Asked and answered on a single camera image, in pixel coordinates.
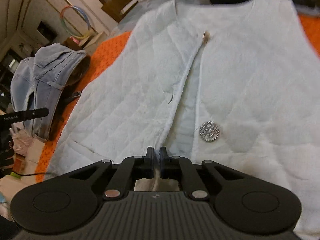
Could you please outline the white quilted vest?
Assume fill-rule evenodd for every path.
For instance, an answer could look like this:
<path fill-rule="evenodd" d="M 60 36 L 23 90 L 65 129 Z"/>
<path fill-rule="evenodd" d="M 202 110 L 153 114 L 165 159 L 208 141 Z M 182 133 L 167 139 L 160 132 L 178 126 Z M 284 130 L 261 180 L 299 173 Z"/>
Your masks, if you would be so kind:
<path fill-rule="evenodd" d="M 82 91 L 48 171 L 149 146 L 291 190 L 302 202 L 295 233 L 319 239 L 319 57 L 292 0 L 171 0 L 144 14 Z"/>

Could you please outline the orange patterned table mat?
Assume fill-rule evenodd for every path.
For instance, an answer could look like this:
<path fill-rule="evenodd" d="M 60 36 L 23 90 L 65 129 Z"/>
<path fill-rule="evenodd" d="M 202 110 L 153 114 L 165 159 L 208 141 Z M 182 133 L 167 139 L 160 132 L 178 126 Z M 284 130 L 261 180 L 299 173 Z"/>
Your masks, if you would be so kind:
<path fill-rule="evenodd" d="M 310 43 L 316 51 L 319 51 L 319 17 L 311 17 L 299 14 L 299 18 Z M 126 31 L 123 34 L 119 34 L 108 39 L 107 41 L 104 41 L 98 46 L 96 51 L 91 56 L 91 63 L 88 71 L 73 89 L 75 92 L 82 91 L 91 81 L 99 77 L 104 70 L 114 63 L 116 58 L 123 51 L 130 34 L 130 31 Z M 35 169 L 37 173 L 35 180 L 37 183 L 44 180 L 43 172 L 46 172 L 48 168 L 50 160 L 56 149 L 59 137 L 77 101 L 77 99 L 74 99 L 64 108 L 61 117 L 58 119 L 53 140 L 48 141 L 44 145 L 38 165 Z"/>

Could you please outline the colourful hula hoop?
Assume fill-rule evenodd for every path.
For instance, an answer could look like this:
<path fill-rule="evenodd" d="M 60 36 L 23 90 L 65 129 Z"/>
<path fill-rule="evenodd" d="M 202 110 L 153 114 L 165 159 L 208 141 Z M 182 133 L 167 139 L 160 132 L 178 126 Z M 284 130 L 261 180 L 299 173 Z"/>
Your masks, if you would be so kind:
<path fill-rule="evenodd" d="M 88 16 L 75 5 L 63 7 L 60 11 L 60 22 L 65 31 L 78 40 L 83 40 L 92 34 Z"/>

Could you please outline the light blue denim jeans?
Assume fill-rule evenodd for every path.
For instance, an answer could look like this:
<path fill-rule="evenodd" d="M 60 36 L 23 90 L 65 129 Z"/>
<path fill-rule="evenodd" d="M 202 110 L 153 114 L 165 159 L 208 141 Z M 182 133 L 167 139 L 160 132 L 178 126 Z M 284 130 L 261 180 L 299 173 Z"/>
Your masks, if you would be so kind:
<path fill-rule="evenodd" d="M 23 122 L 29 136 L 43 142 L 49 140 L 54 121 L 73 100 L 75 88 L 88 71 L 90 60 L 84 50 L 54 43 L 19 63 L 10 84 L 13 110 L 48 109 L 47 116 Z"/>

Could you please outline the black belt with buckle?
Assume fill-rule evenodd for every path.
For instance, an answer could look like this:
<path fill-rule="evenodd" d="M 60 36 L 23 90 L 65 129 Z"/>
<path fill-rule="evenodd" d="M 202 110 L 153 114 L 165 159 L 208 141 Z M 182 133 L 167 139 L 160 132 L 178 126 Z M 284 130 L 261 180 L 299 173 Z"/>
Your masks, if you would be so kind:
<path fill-rule="evenodd" d="M 76 91 L 72 94 L 72 98 L 78 98 L 81 96 L 81 91 Z"/>

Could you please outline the wall mounted television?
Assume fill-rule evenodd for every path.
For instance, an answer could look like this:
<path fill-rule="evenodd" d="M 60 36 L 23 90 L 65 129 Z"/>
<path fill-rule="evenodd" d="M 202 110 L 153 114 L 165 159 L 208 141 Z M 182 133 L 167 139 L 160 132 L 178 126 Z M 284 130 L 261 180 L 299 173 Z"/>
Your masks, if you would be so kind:
<path fill-rule="evenodd" d="M 39 23 L 37 31 L 49 42 L 53 42 L 57 37 L 57 32 L 43 21 Z"/>

